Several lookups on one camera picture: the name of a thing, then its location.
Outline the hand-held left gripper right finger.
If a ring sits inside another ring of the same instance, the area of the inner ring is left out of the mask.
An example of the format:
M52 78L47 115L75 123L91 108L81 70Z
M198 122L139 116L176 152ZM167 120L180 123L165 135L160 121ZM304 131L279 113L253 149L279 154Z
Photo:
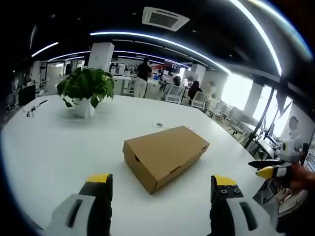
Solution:
M228 177L211 176L211 236L277 236L279 202L260 205Z

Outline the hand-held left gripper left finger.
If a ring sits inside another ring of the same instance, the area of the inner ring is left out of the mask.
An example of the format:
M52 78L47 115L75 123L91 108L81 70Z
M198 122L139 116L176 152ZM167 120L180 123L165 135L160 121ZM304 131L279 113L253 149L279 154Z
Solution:
M90 176L78 194L67 197L52 213L47 236L109 236L113 175Z

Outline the person's right hand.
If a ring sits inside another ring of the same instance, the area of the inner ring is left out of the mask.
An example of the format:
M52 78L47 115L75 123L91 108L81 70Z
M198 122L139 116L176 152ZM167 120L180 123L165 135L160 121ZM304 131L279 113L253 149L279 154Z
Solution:
M315 173L310 172L299 163L294 163L287 168L289 177L277 177L275 182L289 188L292 192L297 193L301 190L315 190Z

